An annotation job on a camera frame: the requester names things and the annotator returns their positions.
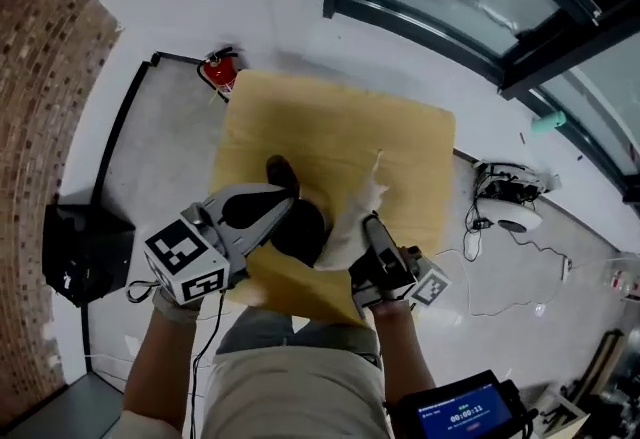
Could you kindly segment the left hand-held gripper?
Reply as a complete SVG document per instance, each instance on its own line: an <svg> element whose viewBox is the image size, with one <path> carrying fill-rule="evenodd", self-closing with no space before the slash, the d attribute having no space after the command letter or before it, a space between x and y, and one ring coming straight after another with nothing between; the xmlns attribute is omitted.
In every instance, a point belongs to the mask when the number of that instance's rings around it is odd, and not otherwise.
<svg viewBox="0 0 640 439"><path fill-rule="evenodd" d="M247 257L268 242L293 204L294 192L277 185L225 186L147 235L145 259L180 305L222 292L248 277ZM234 227L236 249L224 243L213 221Z"/></svg>

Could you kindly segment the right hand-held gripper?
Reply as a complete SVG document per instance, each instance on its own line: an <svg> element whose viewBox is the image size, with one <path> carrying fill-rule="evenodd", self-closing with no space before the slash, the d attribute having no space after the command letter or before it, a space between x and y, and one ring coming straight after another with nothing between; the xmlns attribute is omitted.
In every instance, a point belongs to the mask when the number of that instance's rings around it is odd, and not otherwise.
<svg viewBox="0 0 640 439"><path fill-rule="evenodd" d="M429 307L450 286L444 271L417 246L398 252L377 214L365 217L362 227L371 248L349 269L353 301L361 315L383 302L408 300Z"/></svg>

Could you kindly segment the white cloth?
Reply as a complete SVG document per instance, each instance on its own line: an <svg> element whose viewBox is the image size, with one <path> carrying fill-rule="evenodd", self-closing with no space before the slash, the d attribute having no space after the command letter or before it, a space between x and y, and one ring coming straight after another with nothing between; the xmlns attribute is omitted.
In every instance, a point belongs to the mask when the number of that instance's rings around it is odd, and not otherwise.
<svg viewBox="0 0 640 439"><path fill-rule="evenodd" d="M369 243L363 229L364 219L378 212L383 195L389 189L376 180L382 155L383 151L379 150L359 189L348 197L345 209L335 220L323 251L314 264L316 270L347 270L366 253Z"/></svg>

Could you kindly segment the steel kettle with black lid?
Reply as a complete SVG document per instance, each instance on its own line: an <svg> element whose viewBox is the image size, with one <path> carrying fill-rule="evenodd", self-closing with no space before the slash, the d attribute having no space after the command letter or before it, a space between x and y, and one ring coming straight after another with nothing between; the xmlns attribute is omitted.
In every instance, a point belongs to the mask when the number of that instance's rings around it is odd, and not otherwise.
<svg viewBox="0 0 640 439"><path fill-rule="evenodd" d="M332 218L319 198L303 194L304 188L283 156L268 158L266 175L270 184L292 190L295 195L291 210L270 237L271 244L282 254L313 268L329 237Z"/></svg>

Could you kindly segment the person's left forearm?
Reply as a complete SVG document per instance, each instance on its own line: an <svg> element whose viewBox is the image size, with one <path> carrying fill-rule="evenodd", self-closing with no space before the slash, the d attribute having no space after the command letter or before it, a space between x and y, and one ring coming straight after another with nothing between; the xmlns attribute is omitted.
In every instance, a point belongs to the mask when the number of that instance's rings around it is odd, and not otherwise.
<svg viewBox="0 0 640 439"><path fill-rule="evenodd" d="M171 321L153 311L125 386L125 411L183 428L195 334L194 323Z"/></svg>

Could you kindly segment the person's right forearm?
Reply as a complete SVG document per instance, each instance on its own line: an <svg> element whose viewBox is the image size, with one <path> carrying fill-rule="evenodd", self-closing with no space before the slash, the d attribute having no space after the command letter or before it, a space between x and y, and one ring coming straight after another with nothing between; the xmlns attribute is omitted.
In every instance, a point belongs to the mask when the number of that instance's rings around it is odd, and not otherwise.
<svg viewBox="0 0 640 439"><path fill-rule="evenodd" d="M419 344L407 301L381 302L370 308L380 344L386 400L436 387Z"/></svg>

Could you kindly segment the white power adapter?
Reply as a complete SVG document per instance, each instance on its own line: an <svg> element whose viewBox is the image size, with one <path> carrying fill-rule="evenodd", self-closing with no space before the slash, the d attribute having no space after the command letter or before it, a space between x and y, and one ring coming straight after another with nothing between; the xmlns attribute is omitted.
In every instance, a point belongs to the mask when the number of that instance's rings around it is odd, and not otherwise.
<svg viewBox="0 0 640 439"><path fill-rule="evenodd" d="M463 236L463 256L473 263L482 252L482 233L479 230L467 230Z"/></svg>

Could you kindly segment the grey-green shorts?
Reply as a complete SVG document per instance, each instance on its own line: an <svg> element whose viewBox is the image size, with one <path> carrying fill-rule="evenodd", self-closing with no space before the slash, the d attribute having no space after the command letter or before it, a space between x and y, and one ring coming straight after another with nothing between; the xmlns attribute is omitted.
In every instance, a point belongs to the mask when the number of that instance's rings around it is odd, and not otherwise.
<svg viewBox="0 0 640 439"><path fill-rule="evenodd" d="M247 307L222 338L217 355L280 346L351 352L382 367L376 332L367 326L311 319L298 331L291 315Z"/></svg>

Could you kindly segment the red fire extinguisher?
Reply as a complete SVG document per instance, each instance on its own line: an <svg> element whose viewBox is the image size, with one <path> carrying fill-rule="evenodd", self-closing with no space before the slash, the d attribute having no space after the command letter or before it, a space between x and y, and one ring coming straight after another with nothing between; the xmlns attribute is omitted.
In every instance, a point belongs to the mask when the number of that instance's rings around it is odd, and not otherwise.
<svg viewBox="0 0 640 439"><path fill-rule="evenodd" d="M226 46L210 52L196 67L199 78L214 90L224 103L228 103L240 69L236 60L238 51Z"/></svg>

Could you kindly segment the black tablet with blue screen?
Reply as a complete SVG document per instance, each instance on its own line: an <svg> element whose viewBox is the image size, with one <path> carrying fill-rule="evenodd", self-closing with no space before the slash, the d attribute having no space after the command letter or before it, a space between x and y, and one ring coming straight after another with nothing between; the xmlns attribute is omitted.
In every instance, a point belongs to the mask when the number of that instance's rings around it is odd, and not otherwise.
<svg viewBox="0 0 640 439"><path fill-rule="evenodd" d="M490 370L407 395L390 412L404 439L530 439L538 416Z"/></svg>

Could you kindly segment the mint green bottle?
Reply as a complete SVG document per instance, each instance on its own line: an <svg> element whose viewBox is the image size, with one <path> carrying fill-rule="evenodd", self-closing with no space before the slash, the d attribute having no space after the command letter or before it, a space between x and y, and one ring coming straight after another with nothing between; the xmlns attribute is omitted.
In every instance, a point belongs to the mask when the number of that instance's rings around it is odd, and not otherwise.
<svg viewBox="0 0 640 439"><path fill-rule="evenodd" d="M539 116L531 122L531 132L542 134L555 130L566 124L567 117L563 111L555 111Z"/></svg>

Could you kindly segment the black framed glass doors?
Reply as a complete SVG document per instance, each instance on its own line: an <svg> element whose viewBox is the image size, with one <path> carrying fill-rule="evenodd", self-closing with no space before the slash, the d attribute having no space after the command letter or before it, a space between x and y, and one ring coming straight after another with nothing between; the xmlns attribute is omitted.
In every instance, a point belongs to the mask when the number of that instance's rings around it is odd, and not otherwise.
<svg viewBox="0 0 640 439"><path fill-rule="evenodd" d="M434 50L537 114L640 210L640 0L324 0Z"/></svg>

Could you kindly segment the clear bottles with red label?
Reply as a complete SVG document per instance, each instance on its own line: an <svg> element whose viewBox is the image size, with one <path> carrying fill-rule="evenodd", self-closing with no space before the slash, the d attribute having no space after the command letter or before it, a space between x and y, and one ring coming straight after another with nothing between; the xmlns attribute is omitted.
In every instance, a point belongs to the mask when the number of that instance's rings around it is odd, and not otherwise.
<svg viewBox="0 0 640 439"><path fill-rule="evenodd" d="M609 286L625 300L640 302L640 267L614 267Z"/></svg>

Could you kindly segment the grey cabinet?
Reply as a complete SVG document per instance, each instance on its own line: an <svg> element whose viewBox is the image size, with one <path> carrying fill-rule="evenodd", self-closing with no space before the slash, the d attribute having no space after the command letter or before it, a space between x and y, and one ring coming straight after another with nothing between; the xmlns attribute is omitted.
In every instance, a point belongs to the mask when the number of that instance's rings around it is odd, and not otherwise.
<svg viewBox="0 0 640 439"><path fill-rule="evenodd" d="M0 439L107 439L123 393L94 372L54 392L0 429Z"/></svg>

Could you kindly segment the brown wooden frame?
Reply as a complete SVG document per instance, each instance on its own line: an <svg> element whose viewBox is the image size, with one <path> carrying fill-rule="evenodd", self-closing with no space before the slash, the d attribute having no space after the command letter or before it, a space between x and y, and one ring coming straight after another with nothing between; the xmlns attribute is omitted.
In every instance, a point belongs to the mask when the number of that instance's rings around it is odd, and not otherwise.
<svg viewBox="0 0 640 439"><path fill-rule="evenodd" d="M588 397L597 396L603 391L623 353L626 341L626 334L620 329L609 330L603 335L583 376L569 393L570 402L580 406Z"/></svg>

